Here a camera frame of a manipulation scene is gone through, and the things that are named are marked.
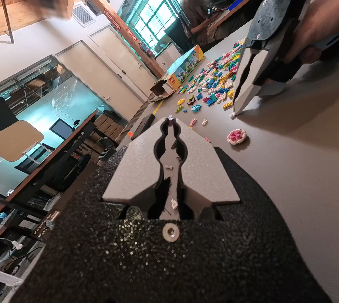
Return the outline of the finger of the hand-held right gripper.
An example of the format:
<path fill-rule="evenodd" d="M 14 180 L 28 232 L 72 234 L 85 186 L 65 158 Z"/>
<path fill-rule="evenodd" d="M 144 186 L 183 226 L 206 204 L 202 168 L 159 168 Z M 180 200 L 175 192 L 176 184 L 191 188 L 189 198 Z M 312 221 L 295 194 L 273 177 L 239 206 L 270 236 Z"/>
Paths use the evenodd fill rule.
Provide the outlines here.
<path fill-rule="evenodd" d="M 241 113 L 256 93 L 253 78 L 248 79 L 256 49 L 244 47 L 241 52 L 236 78 L 234 81 L 233 113 Z"/>
<path fill-rule="evenodd" d="M 266 97 L 280 94 L 286 88 L 286 83 L 271 80 L 269 83 L 266 81 L 268 77 L 264 77 L 263 81 L 260 80 L 261 73 L 268 67 L 272 60 L 272 55 L 268 51 L 256 51 L 256 56 L 251 64 L 248 79 L 253 78 L 253 85 L 256 86 L 255 96 Z"/>

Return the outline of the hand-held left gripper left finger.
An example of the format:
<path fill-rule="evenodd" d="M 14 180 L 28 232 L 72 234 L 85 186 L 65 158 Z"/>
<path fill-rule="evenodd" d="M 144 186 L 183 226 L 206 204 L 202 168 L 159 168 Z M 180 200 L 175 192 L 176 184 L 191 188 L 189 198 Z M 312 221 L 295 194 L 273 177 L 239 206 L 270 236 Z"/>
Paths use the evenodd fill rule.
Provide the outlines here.
<path fill-rule="evenodd" d="M 169 119 L 162 118 L 127 147 L 102 199 L 138 207 L 148 219 L 160 219 L 170 190 L 160 158 L 166 151 Z"/>

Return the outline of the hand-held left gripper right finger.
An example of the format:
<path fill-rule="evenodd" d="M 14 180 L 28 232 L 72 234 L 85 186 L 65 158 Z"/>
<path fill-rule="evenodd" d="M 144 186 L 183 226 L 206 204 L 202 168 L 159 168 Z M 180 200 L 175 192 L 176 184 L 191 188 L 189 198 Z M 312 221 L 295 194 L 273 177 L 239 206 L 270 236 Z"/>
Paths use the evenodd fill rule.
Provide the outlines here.
<path fill-rule="evenodd" d="M 181 120 L 173 120 L 180 158 L 177 203 L 181 220 L 198 219 L 205 208 L 241 202 L 218 154 L 211 143 Z"/>

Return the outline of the white pink brick flower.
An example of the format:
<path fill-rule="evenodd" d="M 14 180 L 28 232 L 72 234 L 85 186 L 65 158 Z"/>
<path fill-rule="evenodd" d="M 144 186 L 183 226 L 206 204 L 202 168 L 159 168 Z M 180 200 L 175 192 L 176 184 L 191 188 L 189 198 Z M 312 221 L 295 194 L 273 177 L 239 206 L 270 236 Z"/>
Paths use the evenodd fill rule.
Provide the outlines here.
<path fill-rule="evenodd" d="M 237 145 L 244 142 L 247 138 L 247 132 L 243 129 L 236 129 L 229 133 L 227 136 L 227 142 L 231 145 Z"/>

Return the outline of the wooden far desk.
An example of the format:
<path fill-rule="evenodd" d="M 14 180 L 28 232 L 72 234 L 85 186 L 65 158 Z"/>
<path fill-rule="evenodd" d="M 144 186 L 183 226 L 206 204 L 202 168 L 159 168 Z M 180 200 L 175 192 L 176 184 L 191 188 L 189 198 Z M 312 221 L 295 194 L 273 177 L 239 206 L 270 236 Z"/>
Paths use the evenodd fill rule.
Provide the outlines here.
<path fill-rule="evenodd" d="M 233 14 L 235 14 L 241 7 L 243 7 L 249 1 L 250 0 L 242 0 L 231 11 L 228 9 L 225 10 L 213 23 L 209 25 L 209 27 L 207 28 L 207 34 L 211 34 L 214 31 L 214 29 L 216 29 L 224 21 L 230 18 Z"/>

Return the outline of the wooden background desk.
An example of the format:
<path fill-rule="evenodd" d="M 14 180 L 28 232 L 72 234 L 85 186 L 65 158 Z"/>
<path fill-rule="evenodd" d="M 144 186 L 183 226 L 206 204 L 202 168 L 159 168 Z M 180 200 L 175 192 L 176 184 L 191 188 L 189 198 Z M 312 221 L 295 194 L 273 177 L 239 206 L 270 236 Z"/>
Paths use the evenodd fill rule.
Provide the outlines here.
<path fill-rule="evenodd" d="M 30 175 L 28 175 L 9 196 L 4 199 L 1 198 L 1 211 L 3 211 L 6 206 L 9 206 L 9 203 L 28 185 L 33 183 L 52 163 L 56 163 L 55 167 L 58 167 L 64 159 L 67 159 L 76 151 L 76 149 L 78 149 L 84 140 L 86 140 L 94 129 L 97 128 L 94 123 L 95 115 L 97 113 L 98 110 L 95 110 L 92 114 L 90 114 L 72 133 L 72 135 L 70 135 L 52 153 L 50 153 L 49 156 Z"/>

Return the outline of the person's right hand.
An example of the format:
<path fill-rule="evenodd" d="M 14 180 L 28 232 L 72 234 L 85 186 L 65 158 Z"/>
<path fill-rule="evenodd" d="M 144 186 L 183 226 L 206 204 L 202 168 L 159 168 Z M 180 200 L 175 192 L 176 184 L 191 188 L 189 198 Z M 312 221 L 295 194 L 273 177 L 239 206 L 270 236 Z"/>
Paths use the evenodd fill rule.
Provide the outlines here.
<path fill-rule="evenodd" d="M 289 64 L 299 57 L 302 64 L 320 59 L 322 50 L 314 46 L 339 31 L 339 0 L 314 0 L 293 35 L 292 46 L 283 59 Z"/>

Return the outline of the pile of colourful bricks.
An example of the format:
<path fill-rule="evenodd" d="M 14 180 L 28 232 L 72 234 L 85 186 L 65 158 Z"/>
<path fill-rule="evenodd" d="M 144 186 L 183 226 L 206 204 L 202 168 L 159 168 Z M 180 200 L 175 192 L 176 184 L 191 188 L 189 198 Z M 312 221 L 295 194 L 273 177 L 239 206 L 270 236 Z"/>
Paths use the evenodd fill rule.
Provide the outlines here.
<path fill-rule="evenodd" d="M 177 94 L 192 96 L 211 106 L 221 104 L 224 110 L 233 105 L 234 81 L 238 69 L 240 54 L 244 48 L 245 38 L 234 43 L 232 49 L 203 68 L 197 75 L 179 88 Z"/>

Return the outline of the dark office chair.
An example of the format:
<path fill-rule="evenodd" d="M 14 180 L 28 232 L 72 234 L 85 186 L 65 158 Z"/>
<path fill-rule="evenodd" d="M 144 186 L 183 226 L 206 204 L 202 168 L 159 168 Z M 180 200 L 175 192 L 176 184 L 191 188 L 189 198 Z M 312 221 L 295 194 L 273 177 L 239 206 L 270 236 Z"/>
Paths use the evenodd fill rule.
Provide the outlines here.
<path fill-rule="evenodd" d="M 164 32 L 182 51 L 187 52 L 194 47 L 192 40 L 187 37 L 179 18 L 175 18 L 174 22 Z"/>

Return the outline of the white door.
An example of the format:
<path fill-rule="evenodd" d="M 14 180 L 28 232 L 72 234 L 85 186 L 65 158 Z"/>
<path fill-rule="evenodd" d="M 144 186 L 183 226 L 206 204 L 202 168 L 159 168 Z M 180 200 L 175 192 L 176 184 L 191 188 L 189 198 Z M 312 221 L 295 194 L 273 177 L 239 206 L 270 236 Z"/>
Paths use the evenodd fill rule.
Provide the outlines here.
<path fill-rule="evenodd" d="M 85 43 L 60 52 L 57 59 L 122 118 L 131 121 L 143 102 Z"/>
<path fill-rule="evenodd" d="M 116 65 L 122 77 L 127 77 L 147 97 L 151 94 L 156 77 L 111 25 L 91 34 L 90 38 Z"/>

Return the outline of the red fire extinguisher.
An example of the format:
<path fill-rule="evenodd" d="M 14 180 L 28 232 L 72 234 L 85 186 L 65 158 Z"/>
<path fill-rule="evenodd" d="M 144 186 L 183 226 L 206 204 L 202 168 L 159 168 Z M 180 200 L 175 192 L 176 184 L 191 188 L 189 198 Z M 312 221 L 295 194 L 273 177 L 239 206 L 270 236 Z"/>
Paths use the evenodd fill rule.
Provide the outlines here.
<path fill-rule="evenodd" d="M 148 57 L 152 57 L 152 56 L 153 56 L 153 52 L 151 51 L 151 49 L 150 49 L 143 41 L 140 41 L 139 46 L 140 46 L 141 50 L 142 50 Z"/>

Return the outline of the black case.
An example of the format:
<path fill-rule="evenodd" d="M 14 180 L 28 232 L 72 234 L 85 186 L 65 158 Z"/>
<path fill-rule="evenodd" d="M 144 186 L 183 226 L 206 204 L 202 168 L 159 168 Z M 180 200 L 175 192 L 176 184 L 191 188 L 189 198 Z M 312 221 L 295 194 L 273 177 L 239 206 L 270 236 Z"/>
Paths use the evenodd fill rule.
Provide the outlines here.
<path fill-rule="evenodd" d="M 36 241 L 46 242 L 60 214 L 61 211 L 59 210 L 55 209 L 51 210 L 32 230 L 30 237 Z"/>

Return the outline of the glass partition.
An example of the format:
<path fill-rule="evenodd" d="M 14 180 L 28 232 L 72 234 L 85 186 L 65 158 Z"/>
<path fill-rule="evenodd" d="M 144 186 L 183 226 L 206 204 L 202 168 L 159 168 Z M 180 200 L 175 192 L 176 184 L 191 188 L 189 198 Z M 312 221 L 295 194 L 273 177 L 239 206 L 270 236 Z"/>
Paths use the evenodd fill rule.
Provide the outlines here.
<path fill-rule="evenodd" d="M 44 135 L 43 143 L 53 148 L 63 141 L 50 131 L 58 119 L 73 127 L 76 120 L 82 123 L 95 110 L 101 115 L 108 109 L 102 99 L 51 56 L 2 81 L 0 94 L 17 119 L 33 125 Z"/>

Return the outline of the white plug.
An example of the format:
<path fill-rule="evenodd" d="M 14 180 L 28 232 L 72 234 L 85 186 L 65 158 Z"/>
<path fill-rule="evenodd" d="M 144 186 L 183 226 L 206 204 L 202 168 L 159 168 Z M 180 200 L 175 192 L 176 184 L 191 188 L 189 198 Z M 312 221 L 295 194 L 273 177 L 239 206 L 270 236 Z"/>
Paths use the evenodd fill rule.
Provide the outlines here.
<path fill-rule="evenodd" d="M 23 248 L 23 244 L 21 244 L 17 241 L 12 241 L 8 238 L 0 238 L 0 241 L 8 242 L 10 245 L 12 245 L 14 247 L 15 250 L 21 250 Z"/>

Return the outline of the wall air vent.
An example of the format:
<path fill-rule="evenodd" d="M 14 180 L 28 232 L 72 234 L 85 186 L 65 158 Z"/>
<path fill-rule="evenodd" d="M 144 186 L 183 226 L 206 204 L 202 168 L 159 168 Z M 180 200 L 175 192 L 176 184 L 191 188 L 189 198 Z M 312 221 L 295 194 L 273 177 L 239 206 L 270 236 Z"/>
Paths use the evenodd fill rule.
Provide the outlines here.
<path fill-rule="evenodd" d="M 72 17 L 83 27 L 87 28 L 96 23 L 96 19 L 91 16 L 83 4 L 77 4 L 73 8 Z"/>

